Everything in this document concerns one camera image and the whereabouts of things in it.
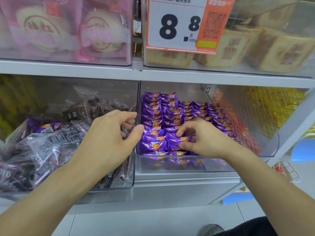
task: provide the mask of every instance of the price label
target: price label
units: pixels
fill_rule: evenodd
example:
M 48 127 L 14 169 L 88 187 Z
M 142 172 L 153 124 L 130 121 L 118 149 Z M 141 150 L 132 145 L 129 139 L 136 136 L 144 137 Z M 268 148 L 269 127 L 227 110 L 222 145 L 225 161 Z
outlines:
M 148 49 L 215 54 L 234 0 L 148 0 Z

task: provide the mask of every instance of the left hand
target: left hand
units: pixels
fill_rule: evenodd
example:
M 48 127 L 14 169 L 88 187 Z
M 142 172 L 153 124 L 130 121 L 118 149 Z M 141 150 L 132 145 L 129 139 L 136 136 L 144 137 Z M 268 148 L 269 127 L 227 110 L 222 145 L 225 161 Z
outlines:
M 114 110 L 96 118 L 68 164 L 75 164 L 83 173 L 92 172 L 93 180 L 98 182 L 116 169 L 140 141 L 143 125 L 134 127 L 126 140 L 120 131 L 120 126 L 131 129 L 136 116 L 136 112 Z

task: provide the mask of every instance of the transparent acrylic bin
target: transparent acrylic bin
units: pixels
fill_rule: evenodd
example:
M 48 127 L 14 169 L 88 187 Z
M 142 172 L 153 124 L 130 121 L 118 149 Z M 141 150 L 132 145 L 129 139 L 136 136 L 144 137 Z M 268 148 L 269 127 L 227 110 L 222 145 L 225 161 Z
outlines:
M 146 43 L 147 0 L 141 0 Z M 216 55 L 143 47 L 147 67 L 313 77 L 315 2 L 235 0 Z
M 27 76 L 27 75 L 7 75 L 10 79 L 25 79 L 28 84 L 28 90 L 30 86 L 33 87 L 32 99 L 36 98 L 37 102 L 34 106 L 41 106 L 35 109 L 31 104 L 25 107 L 26 111 L 39 112 L 39 113 L 55 113 L 61 114 L 62 108 L 68 104 L 66 100 L 79 101 L 80 98 L 76 94 L 73 86 L 85 87 L 91 90 L 98 91 L 99 95 L 103 99 L 119 99 L 121 102 L 128 106 L 137 103 L 139 82 L 136 81 L 123 81 L 123 80 L 99 80 L 99 79 L 82 79 L 82 78 L 59 78 L 59 77 L 44 77 L 44 76 Z M 6 93 L 13 98 L 16 102 L 15 106 L 21 106 L 21 102 L 17 99 L 17 94 L 21 90 L 18 85 L 14 85 L 16 89 L 8 87 L 9 85 L 4 82 L 0 84 L 1 92 Z M 1 106 L 2 116 L 5 116 L 7 109 L 5 106 Z M 13 118 L 17 124 L 23 122 L 23 118 L 20 115 L 16 115 Z M 126 167 L 126 177 L 114 182 L 111 188 L 105 189 L 91 189 L 77 204 L 87 203 L 103 203 L 103 202 L 117 202 L 117 201 L 129 201 L 133 197 L 133 185 L 135 182 L 135 152 L 129 156 L 128 167 Z M 1 192 L 0 197 L 18 201 L 23 198 L 29 192 Z
M 0 58 L 131 65 L 133 3 L 0 0 L 0 37 L 4 19 L 14 42 Z
M 273 157 L 278 150 L 279 135 L 275 124 L 238 86 L 226 87 L 217 101 L 237 132 L 241 144 L 260 157 Z M 177 93 L 180 101 L 211 102 L 202 84 L 141 82 L 140 95 L 147 92 Z M 141 123 L 142 98 L 138 102 L 138 123 Z M 137 147 L 141 172 L 233 172 L 224 160 L 196 155 L 150 156 L 141 155 Z

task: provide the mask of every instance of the blue plastic item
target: blue plastic item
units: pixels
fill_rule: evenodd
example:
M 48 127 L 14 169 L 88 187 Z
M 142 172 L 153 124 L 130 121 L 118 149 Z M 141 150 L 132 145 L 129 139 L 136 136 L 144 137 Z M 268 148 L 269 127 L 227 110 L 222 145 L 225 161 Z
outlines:
M 254 196 L 250 192 L 244 193 L 233 193 L 223 199 L 223 204 L 227 205 L 230 203 L 247 200 L 247 199 L 254 199 Z
M 315 138 L 300 140 L 291 152 L 292 162 L 299 163 L 315 160 Z

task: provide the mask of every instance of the forearm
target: forearm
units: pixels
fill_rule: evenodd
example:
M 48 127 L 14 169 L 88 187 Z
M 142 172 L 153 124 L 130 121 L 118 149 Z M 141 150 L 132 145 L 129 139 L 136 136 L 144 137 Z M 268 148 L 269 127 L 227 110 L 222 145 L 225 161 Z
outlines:
M 38 188 L 0 215 L 3 235 L 53 233 L 73 204 L 93 187 L 95 181 L 69 163 L 54 171 Z
M 244 147 L 226 161 L 238 172 L 279 236 L 314 234 L 313 198 Z

